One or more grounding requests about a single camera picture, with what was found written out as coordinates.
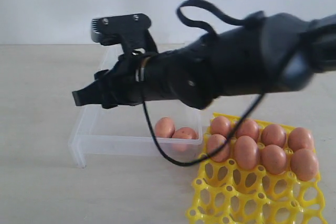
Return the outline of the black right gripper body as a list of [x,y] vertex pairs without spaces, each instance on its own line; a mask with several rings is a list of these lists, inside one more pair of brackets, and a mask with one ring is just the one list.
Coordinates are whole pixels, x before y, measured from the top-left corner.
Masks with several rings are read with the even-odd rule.
[[139,78],[140,66],[145,60],[156,56],[157,52],[132,52],[130,59],[120,55],[111,69],[104,69],[94,74],[97,83],[94,93],[94,104],[104,109],[115,108],[119,105],[135,106],[142,102],[141,83]]

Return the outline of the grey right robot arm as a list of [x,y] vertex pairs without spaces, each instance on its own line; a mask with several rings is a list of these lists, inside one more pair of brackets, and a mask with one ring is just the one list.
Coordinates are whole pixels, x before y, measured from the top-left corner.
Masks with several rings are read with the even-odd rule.
[[95,73],[93,83],[72,92],[76,106],[180,100],[202,110],[220,96],[260,94],[290,49],[294,56],[271,93],[299,91],[315,73],[335,70],[335,16],[306,22],[280,13],[165,52],[158,52],[150,26],[145,14],[92,20],[92,40],[120,44],[123,54],[111,69]]

